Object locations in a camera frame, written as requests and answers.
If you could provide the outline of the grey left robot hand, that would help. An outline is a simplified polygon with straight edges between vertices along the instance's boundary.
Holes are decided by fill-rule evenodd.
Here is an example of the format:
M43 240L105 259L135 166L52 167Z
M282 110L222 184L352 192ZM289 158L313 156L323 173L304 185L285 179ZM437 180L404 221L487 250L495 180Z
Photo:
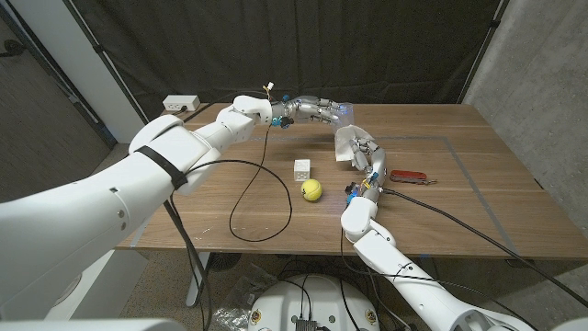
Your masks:
M338 114L339 109L340 104L331 99L314 96L295 97L272 104L271 124L282 129L306 121L318 121L335 126L342 123L342 118Z

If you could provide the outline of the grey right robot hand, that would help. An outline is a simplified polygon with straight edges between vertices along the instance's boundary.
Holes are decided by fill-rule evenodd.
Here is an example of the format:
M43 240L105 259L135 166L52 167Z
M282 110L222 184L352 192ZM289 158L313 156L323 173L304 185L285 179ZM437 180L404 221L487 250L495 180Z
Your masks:
M386 179L386 152L375 141L367 138L349 141L351 164L366 175L365 183L371 188L381 187Z

